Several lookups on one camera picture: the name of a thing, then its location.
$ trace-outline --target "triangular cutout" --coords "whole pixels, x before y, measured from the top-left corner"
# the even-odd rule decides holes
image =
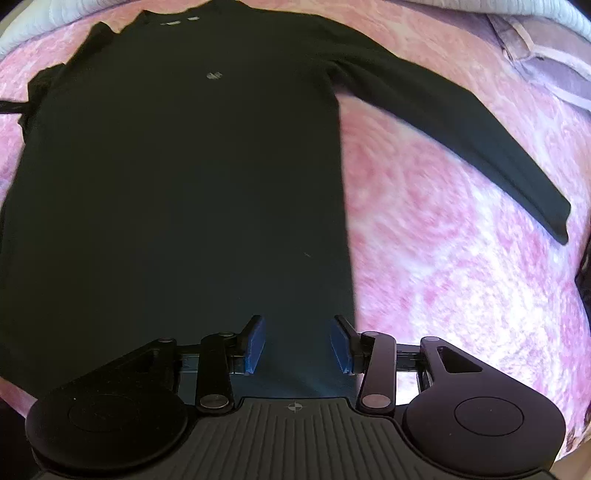
[[[443,366],[448,373],[466,374],[482,372],[481,367],[473,364],[467,358],[461,356],[461,354],[453,351],[449,347],[441,346],[437,348],[437,353],[439,353]]]

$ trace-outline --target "black long-sleeve shirt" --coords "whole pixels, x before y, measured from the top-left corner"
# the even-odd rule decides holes
[[[144,11],[120,34],[94,26],[30,83],[1,218],[3,375],[39,396],[154,338],[263,314],[239,394],[351,396],[327,329],[354,313],[335,82],[567,242],[568,201],[464,88],[315,15]]]

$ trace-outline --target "ribbed grip surface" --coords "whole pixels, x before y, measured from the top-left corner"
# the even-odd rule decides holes
[[[58,480],[50,473],[38,480]],[[246,398],[199,421],[172,455],[126,480],[456,480],[422,460],[387,419],[343,398]],[[546,472],[531,480],[551,480]]]

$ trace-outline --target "bed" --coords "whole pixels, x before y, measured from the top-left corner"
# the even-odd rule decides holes
[[[470,89],[569,199],[570,241],[561,247],[466,162],[339,93],[358,329],[401,343],[445,338],[553,400],[567,423],[559,456],[576,448],[591,433],[591,335],[574,285],[590,233],[588,112],[521,79],[483,15],[387,0],[245,2],[333,18]],[[33,39],[1,61],[0,98],[26,99],[27,82],[66,61],[98,21],[119,31],[142,9],[199,3],[139,0]],[[17,117],[0,116],[0,200],[21,148]],[[397,402],[416,393],[414,379],[400,375]]]

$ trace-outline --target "metal screw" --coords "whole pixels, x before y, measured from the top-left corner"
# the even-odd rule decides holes
[[[230,401],[224,397],[224,395],[219,395],[217,393],[205,395],[201,398],[201,400],[199,400],[199,403],[203,408],[210,408],[212,410],[224,408],[229,402]]]
[[[386,408],[392,403],[392,400],[390,400],[386,395],[372,393],[371,395],[364,396],[361,400],[361,403],[363,403],[363,405],[365,405],[367,408]]]

